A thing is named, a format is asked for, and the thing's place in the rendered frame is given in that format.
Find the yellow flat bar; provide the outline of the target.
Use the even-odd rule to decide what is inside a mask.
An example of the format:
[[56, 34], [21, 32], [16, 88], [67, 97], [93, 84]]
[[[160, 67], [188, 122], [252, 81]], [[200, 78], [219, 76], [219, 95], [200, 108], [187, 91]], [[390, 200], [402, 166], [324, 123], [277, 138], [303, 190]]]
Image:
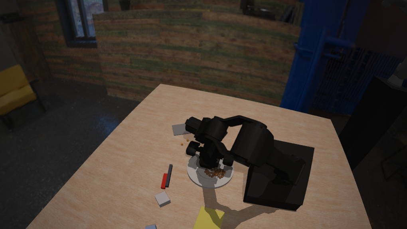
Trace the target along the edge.
[[221, 229], [225, 212], [201, 206], [193, 229]]

